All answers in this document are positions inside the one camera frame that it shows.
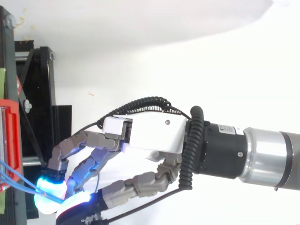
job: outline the black cable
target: black cable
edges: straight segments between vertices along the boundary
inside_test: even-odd
[[[111,219],[108,219],[107,222],[108,222],[108,223],[111,223],[111,222],[114,222],[114,221],[116,221],[116,220],[118,220],[118,219],[122,219],[122,218],[124,218],[124,217],[126,217],[126,216],[129,216],[129,215],[135,213],[135,212],[138,212],[138,211],[140,211],[140,210],[143,210],[143,209],[147,208],[148,206],[151,206],[151,205],[153,205],[153,204],[155,204],[155,203],[157,203],[157,202],[159,202],[159,201],[161,201],[161,200],[163,200],[163,199],[165,199],[165,198],[167,198],[167,197],[169,197],[169,196],[171,196],[171,195],[173,195],[173,194],[176,194],[176,193],[178,193],[178,192],[180,192],[180,191],[182,191],[182,189],[179,189],[179,188],[176,189],[176,190],[170,191],[169,193],[167,193],[167,194],[165,194],[165,195],[162,195],[162,196],[158,197],[157,199],[155,199],[155,200],[153,200],[153,201],[151,201],[151,202],[149,202],[149,203],[146,203],[146,204],[141,205],[141,206],[139,206],[139,207],[137,207],[137,208],[135,208],[135,209],[133,209],[133,210],[130,210],[130,211],[125,212],[125,213],[123,213],[123,214],[120,214],[120,215],[118,215],[118,216],[116,216],[116,217],[113,217],[113,218],[111,218]]]
[[[178,108],[175,108],[175,107],[173,107],[173,106],[165,106],[164,109],[172,109],[172,110],[178,111],[178,112],[180,112],[181,115],[185,116],[188,120],[191,119],[191,118],[190,118],[188,115],[186,115],[183,111],[181,111],[181,110],[179,110]]]
[[[87,128],[90,128],[90,127],[92,127],[92,126],[94,126],[94,125],[97,125],[97,123],[96,123],[96,122],[95,122],[95,123],[91,123],[91,124],[89,124],[89,125],[87,125],[87,126],[81,128],[81,129],[78,130],[74,135],[78,135],[80,132],[82,132],[82,131],[86,130]]]
[[[179,171],[179,188],[192,190],[193,169],[196,154],[200,154],[203,145],[204,134],[204,117],[203,110],[199,106],[191,109],[192,119],[190,122],[191,129],[187,136],[187,142],[184,146],[181,167]]]
[[[106,117],[113,116],[113,115],[125,115],[128,114],[130,110],[134,109],[139,109],[142,107],[147,107],[147,106],[159,106],[162,109],[165,109],[166,106],[171,106],[171,102],[169,102],[167,99],[163,97],[144,97],[132,102],[129,102],[113,111],[110,113],[106,114],[104,117],[99,119],[97,121],[97,126],[99,129],[102,129],[103,127],[103,122],[106,119]]]

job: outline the black cylindrical motor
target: black cylindrical motor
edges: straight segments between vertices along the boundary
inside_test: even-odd
[[[243,172],[247,140],[234,127],[206,123],[203,147],[195,162],[194,173],[235,179]]]

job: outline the metal rod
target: metal rod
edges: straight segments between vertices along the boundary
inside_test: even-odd
[[[41,165],[37,156],[23,157],[23,166]]]
[[[23,62],[28,58],[29,52],[15,52],[15,61]]]

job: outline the black panel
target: black panel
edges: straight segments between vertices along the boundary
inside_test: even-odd
[[[29,52],[33,48],[33,41],[15,41],[16,52]]]

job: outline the blue wire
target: blue wire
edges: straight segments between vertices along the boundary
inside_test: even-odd
[[[16,188],[16,189],[19,189],[21,191],[24,191],[24,192],[27,192],[27,193],[30,193],[30,194],[39,194],[39,192],[33,190],[33,189],[30,189],[28,187],[25,187],[21,184],[18,184],[16,183],[14,180],[12,180],[10,177],[8,177],[7,175],[5,175],[3,172],[0,172],[0,175],[4,178],[0,178],[0,180],[4,183],[7,183],[9,184],[10,186]]]
[[[58,198],[58,197],[56,197],[56,196],[54,196],[54,195],[52,195],[52,194],[49,194],[49,193],[47,193],[47,192],[45,192],[45,191],[39,189],[36,185],[34,185],[33,183],[31,183],[29,180],[27,180],[25,177],[23,177],[20,173],[18,173],[16,170],[14,170],[13,168],[11,168],[11,167],[10,167],[9,165],[7,165],[5,162],[3,162],[3,161],[0,160],[0,165],[4,166],[4,167],[7,168],[9,171],[13,172],[15,175],[17,175],[19,178],[21,178],[21,179],[22,179],[25,183],[27,183],[29,186],[31,186],[32,188],[36,189],[38,192],[36,192],[36,193],[34,193],[34,194],[41,195],[41,196],[43,196],[43,197],[45,197],[45,198],[48,198],[48,199],[50,199],[50,200],[52,200],[52,201],[54,201],[54,202],[56,202],[56,203],[59,203],[59,204],[62,204],[62,203],[63,203],[63,200],[62,200],[62,199],[60,199],[60,198]],[[17,188],[17,189],[23,191],[23,188],[27,188],[27,187],[25,187],[25,186],[23,186],[23,185],[21,185],[21,186],[22,186],[22,187],[20,187],[20,189],[19,189],[19,188]]]
[[[14,187],[14,188],[16,188],[18,190],[21,190],[21,191],[24,191],[24,192],[27,192],[27,193],[33,194],[33,195],[43,196],[43,197],[48,198],[48,199],[50,199],[50,200],[52,200],[52,201],[54,201],[54,202],[56,202],[58,204],[62,204],[63,203],[63,200],[61,200],[60,198],[58,198],[58,197],[56,197],[56,196],[54,196],[52,194],[49,194],[49,193],[45,192],[45,191],[39,192],[39,191],[33,190],[31,188],[28,188],[28,187],[25,187],[25,186],[23,186],[21,184],[16,183],[14,180],[12,180],[10,177],[8,177],[6,174],[4,174],[1,171],[0,171],[0,175],[5,178],[5,179],[0,178],[0,180],[2,182],[5,182],[5,183],[9,184],[10,186],[12,186],[12,187]]]
[[[39,189],[37,186],[35,186],[33,183],[31,183],[29,180],[27,180],[25,177],[23,177],[21,174],[19,174],[16,170],[14,170],[9,165],[7,165],[5,162],[3,162],[2,160],[0,160],[0,165],[4,166],[9,171],[13,172],[15,175],[17,175],[19,178],[21,178],[26,184],[28,184],[32,188],[34,188],[34,189],[36,189],[36,190],[38,190],[40,192],[44,192],[41,189]]]

